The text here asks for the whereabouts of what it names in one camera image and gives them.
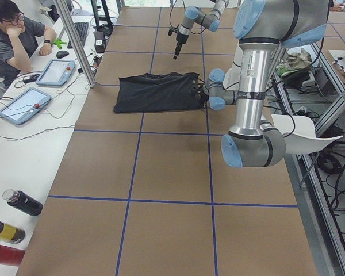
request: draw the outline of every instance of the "computer mouse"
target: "computer mouse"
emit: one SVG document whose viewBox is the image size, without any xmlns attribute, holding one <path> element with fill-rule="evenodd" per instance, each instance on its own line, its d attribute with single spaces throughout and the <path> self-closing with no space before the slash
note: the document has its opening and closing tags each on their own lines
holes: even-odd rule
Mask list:
<svg viewBox="0 0 345 276">
<path fill-rule="evenodd" d="M 58 59 L 62 59 L 63 57 L 65 57 L 67 55 L 69 55 L 69 52 L 67 52 L 67 51 L 59 51 L 59 52 L 56 53 L 56 57 Z"/>
</svg>

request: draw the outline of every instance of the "wristwatch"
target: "wristwatch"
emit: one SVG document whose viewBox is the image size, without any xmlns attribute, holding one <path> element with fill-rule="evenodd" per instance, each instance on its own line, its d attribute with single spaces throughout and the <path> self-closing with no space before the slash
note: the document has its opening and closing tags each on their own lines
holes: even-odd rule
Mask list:
<svg viewBox="0 0 345 276">
<path fill-rule="evenodd" d="M 51 41 L 50 41 L 50 40 L 48 40 L 48 39 L 45 39 L 45 40 L 44 40 L 44 44 L 45 44 L 45 43 L 50 43 L 50 45 L 52 46 Z"/>
</svg>

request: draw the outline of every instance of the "red can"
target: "red can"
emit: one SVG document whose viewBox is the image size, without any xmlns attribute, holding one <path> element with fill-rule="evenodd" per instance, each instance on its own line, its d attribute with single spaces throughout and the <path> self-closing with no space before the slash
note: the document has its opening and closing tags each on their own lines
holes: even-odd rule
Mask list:
<svg viewBox="0 0 345 276">
<path fill-rule="evenodd" d="M 22 262 L 25 250 L 16 249 L 0 244 L 0 265 L 19 266 Z"/>
</svg>

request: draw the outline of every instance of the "tablet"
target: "tablet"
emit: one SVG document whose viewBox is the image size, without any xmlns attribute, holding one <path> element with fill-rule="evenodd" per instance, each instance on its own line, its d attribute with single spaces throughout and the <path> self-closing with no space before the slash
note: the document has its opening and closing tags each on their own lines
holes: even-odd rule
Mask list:
<svg viewBox="0 0 345 276">
<path fill-rule="evenodd" d="M 51 96 L 30 87 L 0 110 L 0 116 L 12 124 L 21 125 L 36 115 L 51 100 Z"/>
<path fill-rule="evenodd" d="M 75 70 L 74 60 L 52 59 L 36 81 L 40 86 L 63 86 Z"/>
</svg>

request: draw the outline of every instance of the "white tabletop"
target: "white tabletop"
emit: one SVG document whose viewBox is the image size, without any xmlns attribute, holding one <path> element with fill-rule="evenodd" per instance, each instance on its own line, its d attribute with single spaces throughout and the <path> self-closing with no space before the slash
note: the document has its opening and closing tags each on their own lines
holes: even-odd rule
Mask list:
<svg viewBox="0 0 345 276">
<path fill-rule="evenodd" d="M 75 16 L 72 19 L 74 22 L 90 22 L 92 17 Z M 61 20 L 58 20 L 53 28 L 59 35 L 63 29 Z M 63 33 L 62 40 L 68 41 L 66 32 Z M 86 56 L 89 56 L 89 62 L 93 59 L 93 45 L 93 28 L 89 27 L 89 34 L 84 47 Z M 53 53 L 48 56 L 39 56 L 39 50 L 37 49 L 31 57 L 32 71 L 42 71 L 49 60 L 56 58 L 58 47 L 54 45 L 52 49 Z M 62 50 L 70 53 L 65 59 L 75 60 L 77 68 L 79 68 L 79 62 L 76 59 L 74 50 L 67 49 L 66 45 L 63 45 Z M 21 139 L 45 129 L 67 128 L 47 131 L 21 141 L 0 138 L 0 220 L 26 231 L 26 237 L 21 243 L 8 244 L 0 242 L 0 244 L 20 249 L 26 249 L 29 244 L 39 217 L 31 217 L 9 206 L 2 199 L 2 193 L 9 188 L 22 190 L 40 202 L 45 203 L 73 133 L 74 124 L 87 97 L 89 85 L 86 77 L 82 74 L 77 78 L 78 75 L 78 72 L 75 71 L 71 79 L 60 88 L 38 87 L 35 83 L 28 83 L 25 87 L 17 89 L 14 87 L 15 80 L 4 95 L 14 98 L 29 87 L 37 87 L 50 94 L 54 100 L 45 107 L 46 110 L 40 111 L 22 126 L 13 125 L 0 118 L 0 136 Z M 64 90 L 74 80 L 75 83 L 69 87 L 69 91 L 64 91 L 56 97 L 60 91 Z M 49 239 L 56 240 L 56 237 L 49 237 Z M 0 265 L 0 276 L 15 275 L 17 270 L 18 267 Z"/>
</svg>

